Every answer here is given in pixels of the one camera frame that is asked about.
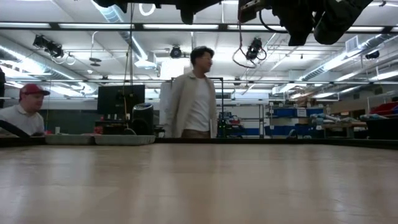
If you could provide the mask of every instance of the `gray tray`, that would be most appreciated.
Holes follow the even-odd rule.
[[[79,134],[49,134],[45,136],[45,142],[50,145],[87,146],[94,144],[94,137]]]
[[[142,146],[155,142],[155,136],[101,135],[95,136],[95,143],[100,146]]]

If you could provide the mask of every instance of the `khaki pants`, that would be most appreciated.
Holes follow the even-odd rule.
[[[191,129],[184,129],[181,138],[211,138],[209,131],[196,131]]]

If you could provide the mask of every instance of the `desk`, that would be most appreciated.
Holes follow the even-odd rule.
[[[398,223],[398,152],[153,144],[0,150],[1,223]]]
[[[333,128],[343,128],[346,130],[347,133],[347,138],[354,138],[354,128],[355,127],[362,127],[366,128],[367,124],[366,122],[351,122],[351,123],[333,123],[333,124],[323,124],[323,133],[324,137],[326,138],[326,129],[333,129]]]

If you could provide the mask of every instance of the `red baseball cap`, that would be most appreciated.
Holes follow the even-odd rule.
[[[43,88],[41,86],[30,83],[30,84],[24,85],[24,87],[22,87],[21,90],[19,90],[19,101],[21,100],[22,94],[29,95],[29,94],[36,94],[36,93],[41,93],[44,96],[48,96],[50,94],[49,91],[43,90]]]

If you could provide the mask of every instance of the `black hair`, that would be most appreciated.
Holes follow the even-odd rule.
[[[196,59],[202,57],[205,53],[209,53],[211,57],[213,58],[214,56],[214,50],[211,50],[210,48],[206,46],[202,47],[195,47],[195,49],[192,50],[191,52],[191,63],[192,65],[196,64]]]

